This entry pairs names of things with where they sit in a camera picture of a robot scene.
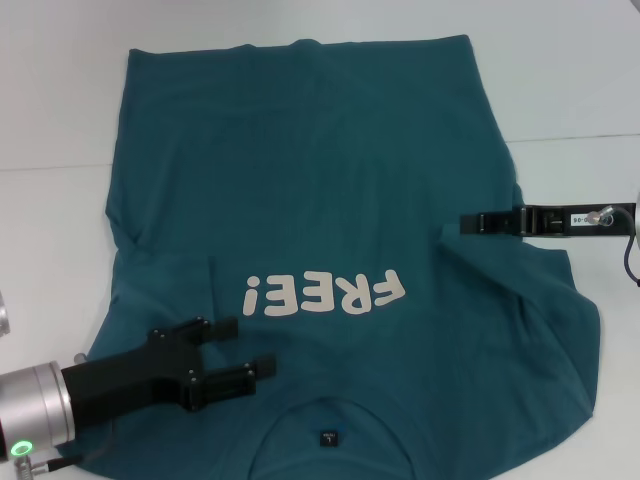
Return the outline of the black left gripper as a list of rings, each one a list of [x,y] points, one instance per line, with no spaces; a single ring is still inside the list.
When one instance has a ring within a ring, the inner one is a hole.
[[[238,337],[238,320],[196,318],[155,329],[141,346],[62,370],[74,424],[91,427],[156,404],[191,412],[256,393],[257,383],[276,375],[272,354],[241,365],[204,372],[200,346]]]

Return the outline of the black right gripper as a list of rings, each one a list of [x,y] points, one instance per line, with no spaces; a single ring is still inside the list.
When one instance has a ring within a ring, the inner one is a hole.
[[[628,236],[635,232],[635,220],[634,203],[527,205],[521,211],[462,215],[459,233],[545,238]]]

